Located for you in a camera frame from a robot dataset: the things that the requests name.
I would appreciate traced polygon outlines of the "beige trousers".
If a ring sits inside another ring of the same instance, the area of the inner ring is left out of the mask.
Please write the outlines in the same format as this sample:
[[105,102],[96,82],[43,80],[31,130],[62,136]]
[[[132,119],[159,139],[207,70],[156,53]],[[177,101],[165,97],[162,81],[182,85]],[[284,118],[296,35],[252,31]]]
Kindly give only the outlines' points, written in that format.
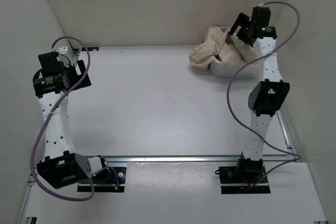
[[204,42],[190,52],[190,64],[199,70],[206,70],[215,61],[221,66],[233,68],[255,60],[254,49],[239,40],[236,33],[230,35],[229,32],[229,29],[221,30],[218,26],[208,27]]

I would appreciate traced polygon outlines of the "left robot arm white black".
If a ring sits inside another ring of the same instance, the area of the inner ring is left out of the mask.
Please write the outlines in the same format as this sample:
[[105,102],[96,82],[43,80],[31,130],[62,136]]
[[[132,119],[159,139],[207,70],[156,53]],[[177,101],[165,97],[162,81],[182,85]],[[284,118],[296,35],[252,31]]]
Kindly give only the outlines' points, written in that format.
[[41,54],[38,59],[41,69],[33,77],[33,87],[43,117],[51,117],[44,132],[45,151],[37,164],[38,175],[55,189],[88,182],[92,176],[105,182],[110,176],[106,160],[78,154],[70,134],[68,98],[64,94],[82,78],[84,61],[73,56],[67,46]]

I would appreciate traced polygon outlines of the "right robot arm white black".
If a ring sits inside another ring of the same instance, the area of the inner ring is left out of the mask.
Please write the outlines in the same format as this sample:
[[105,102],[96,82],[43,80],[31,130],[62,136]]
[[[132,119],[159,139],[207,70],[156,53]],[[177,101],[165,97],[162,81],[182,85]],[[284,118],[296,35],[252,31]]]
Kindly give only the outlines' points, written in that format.
[[240,13],[229,32],[254,49],[259,71],[259,82],[248,97],[251,121],[247,142],[237,161],[236,177],[242,182],[261,176],[269,123],[290,90],[290,84],[283,81],[279,72],[277,35],[275,28],[269,25],[270,15],[267,7],[255,7],[251,16]]

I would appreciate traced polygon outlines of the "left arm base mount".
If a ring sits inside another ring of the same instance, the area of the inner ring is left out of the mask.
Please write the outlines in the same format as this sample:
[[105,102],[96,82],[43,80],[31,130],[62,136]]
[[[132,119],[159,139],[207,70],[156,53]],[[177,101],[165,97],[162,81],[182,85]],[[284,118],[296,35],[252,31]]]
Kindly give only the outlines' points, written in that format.
[[95,193],[123,193],[127,177],[127,165],[116,164],[114,171],[106,169],[92,178]]

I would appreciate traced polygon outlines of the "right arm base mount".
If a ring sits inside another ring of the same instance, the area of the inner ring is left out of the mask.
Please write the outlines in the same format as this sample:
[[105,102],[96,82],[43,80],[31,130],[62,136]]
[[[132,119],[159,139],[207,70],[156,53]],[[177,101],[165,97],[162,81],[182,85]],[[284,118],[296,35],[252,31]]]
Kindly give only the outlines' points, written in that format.
[[236,166],[221,166],[215,171],[219,176],[221,194],[270,194],[268,178],[263,167],[255,178],[243,179]]

